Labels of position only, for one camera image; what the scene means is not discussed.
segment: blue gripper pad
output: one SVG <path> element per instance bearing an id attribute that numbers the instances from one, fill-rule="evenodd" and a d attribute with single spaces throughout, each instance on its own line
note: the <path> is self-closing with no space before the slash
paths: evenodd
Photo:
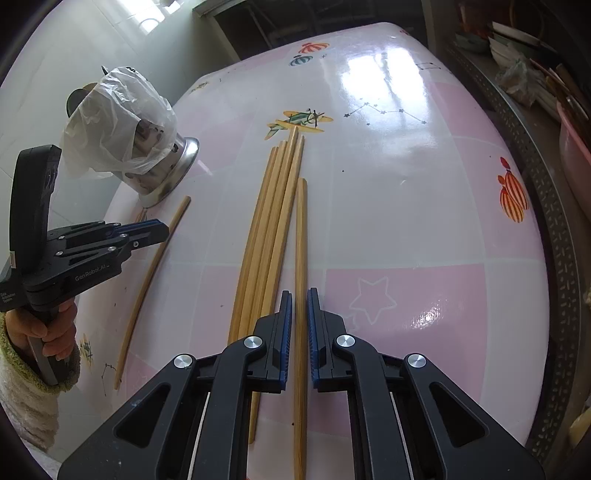
<path id="1" fill-rule="evenodd" d="M 281 337 L 280 363 L 279 363 L 279 382 L 281 389 L 285 390 L 287 383 L 287 369 L 290 362 L 290 342 L 291 342 L 291 293 L 287 293 L 287 308 L 283 318 L 283 333 Z"/>
<path id="2" fill-rule="evenodd" d="M 314 294 L 312 292 L 312 288 L 308 290 L 308 340 L 310 342 L 310 373 L 312 375 L 312 386 L 314 388 L 318 388 L 320 375 L 318 372 L 318 339 L 316 338 L 316 318 L 314 316 L 314 299 L 318 298 L 318 293 L 314 292 Z"/>

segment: human hand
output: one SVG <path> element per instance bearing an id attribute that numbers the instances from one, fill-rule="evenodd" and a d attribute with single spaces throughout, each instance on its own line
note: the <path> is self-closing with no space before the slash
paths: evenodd
<path id="1" fill-rule="evenodd" d="M 33 357 L 27 337 L 41 338 L 43 355 L 56 356 L 63 360 L 72 353 L 76 344 L 76 325 L 74 319 L 78 308 L 74 299 L 65 301 L 59 306 L 57 317 L 49 325 L 45 325 L 32 313 L 25 309 L 14 309 L 6 313 L 6 332 L 12 344 L 26 356 Z"/>

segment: fuzzy sleeve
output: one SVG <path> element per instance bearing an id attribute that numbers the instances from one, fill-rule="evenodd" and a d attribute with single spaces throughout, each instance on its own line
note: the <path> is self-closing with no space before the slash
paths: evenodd
<path id="1" fill-rule="evenodd" d="M 78 382 L 80 352 L 70 355 L 69 375 L 65 382 L 53 387 L 43 380 L 15 352 L 0 314 L 0 403 L 18 435 L 40 450 L 53 445 L 56 436 L 57 396 Z"/>

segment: plate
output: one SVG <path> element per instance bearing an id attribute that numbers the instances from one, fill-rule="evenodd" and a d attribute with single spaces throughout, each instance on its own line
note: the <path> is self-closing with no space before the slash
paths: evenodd
<path id="1" fill-rule="evenodd" d="M 513 27 L 508 27 L 507 25 L 503 25 L 497 22 L 492 23 L 492 29 L 501 35 L 504 35 L 509 38 L 514 38 L 516 40 L 522 41 L 523 43 L 527 43 L 533 47 L 537 47 L 540 45 L 539 39 L 535 38 L 533 35 L 529 33 L 522 32 L 521 30 L 517 30 Z"/>

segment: chopstick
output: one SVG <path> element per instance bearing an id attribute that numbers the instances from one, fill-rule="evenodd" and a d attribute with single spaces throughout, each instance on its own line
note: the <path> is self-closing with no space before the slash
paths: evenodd
<path id="1" fill-rule="evenodd" d="M 162 256 L 164 255 L 164 251 L 170 242 L 170 239 L 173 237 L 174 231 L 177 229 L 177 225 L 180 222 L 181 218 L 183 217 L 184 213 L 187 211 L 187 207 L 191 203 L 191 197 L 186 196 L 181 204 L 178 206 L 176 213 L 173 216 L 173 219 L 168 226 L 168 238 L 166 241 L 162 242 L 158 246 L 158 250 L 156 250 L 156 254 L 152 259 L 152 263 L 148 271 L 146 272 L 146 276 L 144 277 L 144 283 L 142 283 L 142 287 L 139 290 L 138 297 L 135 299 L 134 309 L 131 312 L 127 323 L 127 330 L 125 331 L 125 336 L 123 337 L 123 343 L 121 344 L 121 350 L 119 351 L 119 359 L 117 360 L 117 369 L 115 370 L 115 383 L 113 388 L 115 390 L 119 390 L 119 385 L 121 384 L 121 378 L 123 377 L 123 370 L 125 368 L 125 360 L 127 359 L 127 352 L 129 350 L 129 343 L 131 341 L 131 336 L 133 335 L 135 324 L 138 320 L 139 311 L 144 303 L 144 299 L 146 294 L 148 293 L 148 289 L 150 284 L 152 283 L 152 278 L 154 278 L 154 273 L 158 268 L 160 260 L 162 260 Z"/>
<path id="2" fill-rule="evenodd" d="M 265 201 L 263 203 L 261 211 L 261 220 L 259 223 L 259 227 L 256 231 L 256 240 L 254 244 L 254 250 L 252 253 L 252 261 L 250 269 L 248 271 L 248 277 L 246 279 L 244 304 L 242 306 L 242 312 L 240 315 L 240 324 L 238 328 L 237 338 L 242 338 L 248 335 L 250 332 L 252 305 L 254 302 L 256 292 L 256 284 L 259 280 L 259 267 L 261 265 L 262 250 L 265 244 L 269 218 L 271 215 L 271 208 L 273 206 L 273 198 L 275 196 L 275 190 L 277 189 L 277 180 L 279 178 L 281 165 L 284 161 L 283 157 L 286 146 L 287 143 L 284 141 L 279 143 L 279 150 L 277 151 L 277 157 L 275 159 L 275 163 L 271 171 L 269 188 L 267 189 L 267 193 L 265 195 Z"/>
<path id="3" fill-rule="evenodd" d="M 246 281 L 248 279 L 248 272 L 251 268 L 252 255 L 254 253 L 254 244 L 256 233 L 261 223 L 262 207 L 267 196 L 269 183 L 271 182 L 271 172 L 273 165 L 277 158 L 277 147 L 271 149 L 269 160 L 265 169 L 265 175 L 262 179 L 261 189 L 256 200 L 255 213 L 252 216 L 251 229 L 248 232 L 248 239 L 246 240 L 246 248 L 244 249 L 244 258 L 240 269 L 240 276 L 238 277 L 238 286 L 236 287 L 236 297 L 234 298 L 234 307 L 232 309 L 232 320 L 230 321 L 230 331 L 228 332 L 228 345 L 238 340 L 238 330 L 240 328 L 240 316 L 242 314 L 242 306 L 244 305 L 244 296 L 246 293 Z"/>
<path id="4" fill-rule="evenodd" d="M 285 150 L 285 159 L 283 161 L 283 165 L 281 166 L 279 180 L 277 181 L 277 189 L 275 191 L 275 198 L 273 199 L 273 207 L 271 209 L 271 219 L 269 220 L 269 227 L 267 227 L 267 237 L 265 238 L 265 245 L 262 250 L 261 266 L 259 268 L 259 281 L 256 284 L 255 299 L 252 304 L 249 333 L 254 330 L 256 321 L 259 319 L 259 317 L 273 313 L 272 311 L 269 311 L 269 313 L 262 312 L 261 307 L 270 272 L 269 268 L 271 266 L 271 255 L 274 250 L 276 236 L 278 234 L 278 227 L 280 225 L 281 210 L 284 199 L 287 195 L 287 182 L 289 180 L 289 176 L 291 175 L 291 164 L 293 162 L 294 152 L 296 150 L 296 140 L 298 134 L 299 129 L 297 127 L 291 129 L 290 136 L 287 141 L 287 148 Z M 293 203 L 293 195 L 291 196 L 290 203 Z"/>
<path id="5" fill-rule="evenodd" d="M 306 480 L 308 431 L 308 184 L 298 179 L 295 223 L 294 480 Z"/>
<path id="6" fill-rule="evenodd" d="M 297 138 L 298 132 L 294 134 L 294 139 Z M 287 241 L 287 232 L 290 225 L 291 209 L 296 196 L 296 182 L 300 172 L 301 156 L 304 149 L 304 137 L 300 137 L 297 142 L 295 152 L 290 150 L 294 154 L 293 161 L 291 162 L 291 168 L 289 171 L 289 177 L 287 178 L 287 185 L 285 187 L 285 195 L 282 203 L 279 205 L 278 202 L 275 206 L 281 208 L 278 215 L 278 225 L 275 235 L 269 236 L 268 238 L 272 241 L 272 254 L 269 252 L 270 263 L 267 268 L 267 273 L 262 277 L 262 306 L 256 315 L 251 317 L 250 332 L 254 330 L 256 320 L 259 317 L 270 315 L 274 311 L 275 299 L 277 297 L 277 287 L 279 285 L 279 278 L 281 275 L 281 267 L 283 265 L 283 254 L 285 252 L 285 242 Z M 252 443 L 256 436 L 256 422 L 258 420 L 258 407 L 261 400 L 261 394 L 259 392 L 252 393 L 251 400 L 251 418 L 250 427 L 248 430 L 248 443 Z"/>

